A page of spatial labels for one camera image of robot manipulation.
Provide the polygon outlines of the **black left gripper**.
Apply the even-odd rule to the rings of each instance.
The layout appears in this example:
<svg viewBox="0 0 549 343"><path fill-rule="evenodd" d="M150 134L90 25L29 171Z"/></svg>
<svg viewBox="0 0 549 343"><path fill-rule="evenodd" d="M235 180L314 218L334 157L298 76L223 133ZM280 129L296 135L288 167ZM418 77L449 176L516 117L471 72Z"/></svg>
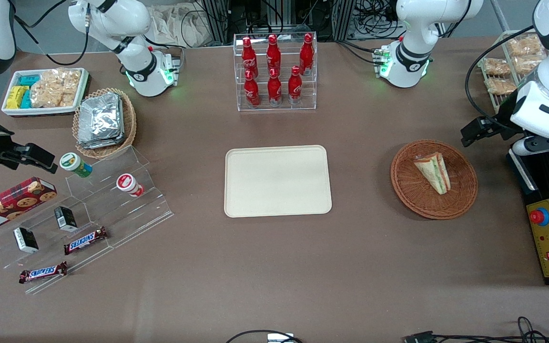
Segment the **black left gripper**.
<svg viewBox="0 0 549 343"><path fill-rule="evenodd" d="M462 139L460 140L464 147L468 147L475 141L501 135L504 141L512 137L512 129L505 126L497 120L491 120L487 117L477 117L460 130ZM530 134L512 144L512 152L517 156L529 156L549 152L549 138L540 135Z"/></svg>

